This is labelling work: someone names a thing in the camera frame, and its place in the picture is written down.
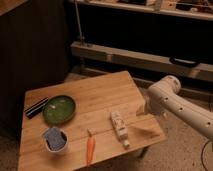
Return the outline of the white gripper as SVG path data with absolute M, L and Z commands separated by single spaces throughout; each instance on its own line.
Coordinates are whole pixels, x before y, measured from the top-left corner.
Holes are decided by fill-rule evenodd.
M 141 105 L 136 110 L 136 116 L 144 115 L 145 113 L 162 117 L 166 116 L 166 110 L 148 95 L 145 96 L 145 105 Z

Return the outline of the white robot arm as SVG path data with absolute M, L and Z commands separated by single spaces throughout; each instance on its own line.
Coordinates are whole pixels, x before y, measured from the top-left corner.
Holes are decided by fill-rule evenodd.
M 148 87 L 145 102 L 136 110 L 136 114 L 159 115 L 169 111 L 213 141 L 213 113 L 179 96 L 180 89 L 181 83 L 177 77 L 163 77 Z

